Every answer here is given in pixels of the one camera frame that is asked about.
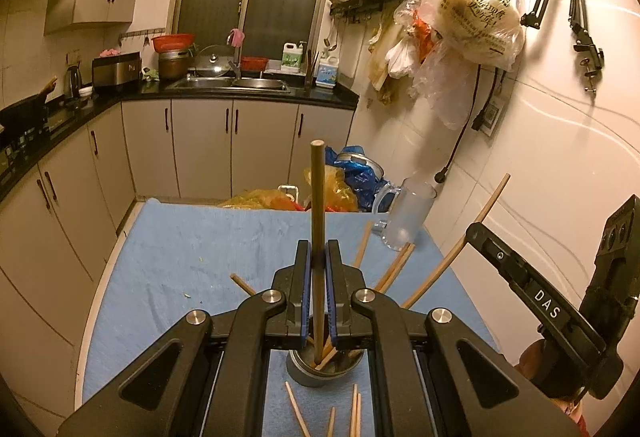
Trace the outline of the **person right hand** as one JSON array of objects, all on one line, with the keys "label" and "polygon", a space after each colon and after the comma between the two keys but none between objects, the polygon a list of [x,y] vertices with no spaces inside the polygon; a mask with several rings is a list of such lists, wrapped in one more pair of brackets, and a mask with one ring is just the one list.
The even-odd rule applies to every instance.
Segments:
[{"label": "person right hand", "polygon": [[577,425],[580,435],[589,436],[582,405],[573,399],[579,376],[554,344],[546,339],[533,342],[521,353],[514,369],[543,391]]}]

